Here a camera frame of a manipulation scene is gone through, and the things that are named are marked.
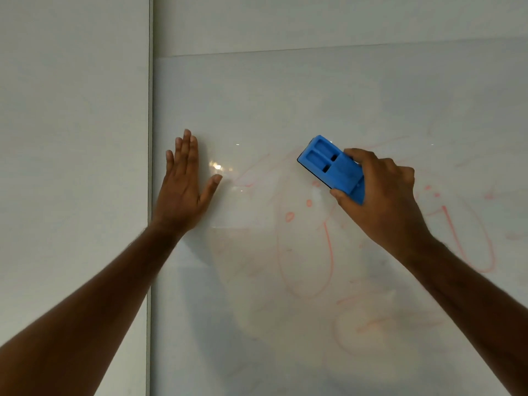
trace right hand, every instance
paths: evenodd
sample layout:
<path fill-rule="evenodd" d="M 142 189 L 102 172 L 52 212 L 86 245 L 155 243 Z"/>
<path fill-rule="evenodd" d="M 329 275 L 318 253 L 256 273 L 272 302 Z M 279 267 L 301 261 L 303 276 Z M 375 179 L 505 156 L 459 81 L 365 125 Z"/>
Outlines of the right hand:
<path fill-rule="evenodd" d="M 337 189 L 330 193 L 366 235 L 400 261 L 432 244 L 435 240 L 414 200 L 414 169 L 366 150 L 344 152 L 363 168 L 363 205 Z"/>

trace white wall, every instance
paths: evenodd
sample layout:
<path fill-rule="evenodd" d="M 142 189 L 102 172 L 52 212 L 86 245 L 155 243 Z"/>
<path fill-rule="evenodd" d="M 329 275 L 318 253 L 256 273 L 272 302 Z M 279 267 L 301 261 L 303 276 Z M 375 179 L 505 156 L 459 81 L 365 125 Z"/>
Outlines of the white wall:
<path fill-rule="evenodd" d="M 528 0 L 155 0 L 155 53 L 528 35 Z"/>
<path fill-rule="evenodd" d="M 149 0 L 0 0 L 0 343 L 147 223 Z M 99 389 L 145 394 L 146 304 Z"/>

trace left hand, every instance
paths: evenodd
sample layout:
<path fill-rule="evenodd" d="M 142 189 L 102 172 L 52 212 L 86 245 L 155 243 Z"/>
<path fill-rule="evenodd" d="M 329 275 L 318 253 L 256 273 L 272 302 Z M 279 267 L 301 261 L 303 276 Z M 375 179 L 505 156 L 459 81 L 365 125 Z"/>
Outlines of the left hand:
<path fill-rule="evenodd" d="M 222 175 L 213 175 L 200 193 L 198 181 L 198 141 L 186 129 L 176 138 L 175 153 L 165 152 L 167 172 L 159 191 L 150 225 L 181 238 L 193 229 L 215 194 Z"/>

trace hand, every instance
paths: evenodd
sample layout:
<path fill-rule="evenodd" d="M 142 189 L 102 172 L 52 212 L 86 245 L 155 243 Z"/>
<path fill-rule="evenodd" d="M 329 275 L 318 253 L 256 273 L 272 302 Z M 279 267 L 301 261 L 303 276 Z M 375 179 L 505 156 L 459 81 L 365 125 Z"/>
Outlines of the hand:
<path fill-rule="evenodd" d="M 213 175 L 200 193 L 198 185 L 198 141 L 186 129 L 176 138 L 176 151 L 167 150 L 167 172 L 150 225 L 181 238 L 206 212 L 221 175 Z"/>
<path fill-rule="evenodd" d="M 414 200 L 413 168 L 397 166 L 390 158 L 378 159 L 361 149 L 344 152 L 363 168 L 363 205 L 337 189 L 330 193 L 369 238 L 400 261 L 435 241 Z"/>

